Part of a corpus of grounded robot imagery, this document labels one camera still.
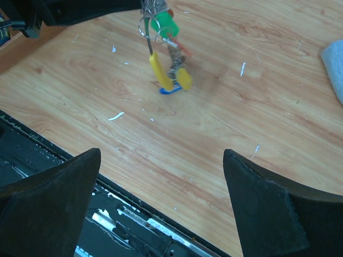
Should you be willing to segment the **green tagged key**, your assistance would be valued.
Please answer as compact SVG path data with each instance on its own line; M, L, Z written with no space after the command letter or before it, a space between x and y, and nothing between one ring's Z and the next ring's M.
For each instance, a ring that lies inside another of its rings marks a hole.
M163 38L177 37L180 32L169 11L157 14L151 20L151 26Z

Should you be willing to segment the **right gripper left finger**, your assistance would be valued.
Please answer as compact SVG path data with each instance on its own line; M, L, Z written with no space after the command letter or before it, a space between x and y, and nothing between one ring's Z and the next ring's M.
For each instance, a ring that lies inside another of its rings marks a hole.
M1 256L73 256L100 170L101 151L1 187Z

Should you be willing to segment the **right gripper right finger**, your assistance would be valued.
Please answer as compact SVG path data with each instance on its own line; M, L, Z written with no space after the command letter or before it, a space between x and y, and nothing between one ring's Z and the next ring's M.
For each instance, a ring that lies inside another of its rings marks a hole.
M342 256L342 196L295 182L232 149L223 172L244 256Z

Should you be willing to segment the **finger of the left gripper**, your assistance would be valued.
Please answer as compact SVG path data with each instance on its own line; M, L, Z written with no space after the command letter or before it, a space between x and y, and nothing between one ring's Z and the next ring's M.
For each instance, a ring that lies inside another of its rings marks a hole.
M137 0L40 1L40 18L48 26L71 26L115 12L141 9Z

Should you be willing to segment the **keyring with coloured keys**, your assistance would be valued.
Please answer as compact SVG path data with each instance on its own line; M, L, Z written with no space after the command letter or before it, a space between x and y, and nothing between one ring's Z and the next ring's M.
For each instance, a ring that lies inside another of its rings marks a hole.
M191 53L180 42L180 32L177 37L163 38L152 28L151 20L165 11L169 11L175 21L174 12L167 1L142 1L138 29L147 42L148 59L160 93L172 94L178 90L190 90L193 86L192 76L185 63Z

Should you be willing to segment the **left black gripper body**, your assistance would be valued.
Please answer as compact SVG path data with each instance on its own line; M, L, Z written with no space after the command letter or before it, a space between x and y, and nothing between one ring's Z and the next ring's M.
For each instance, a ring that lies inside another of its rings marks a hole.
M38 38L42 19L35 4L36 1L1 0L1 10L8 18L1 21L1 29L11 27L14 31L21 31L25 37Z

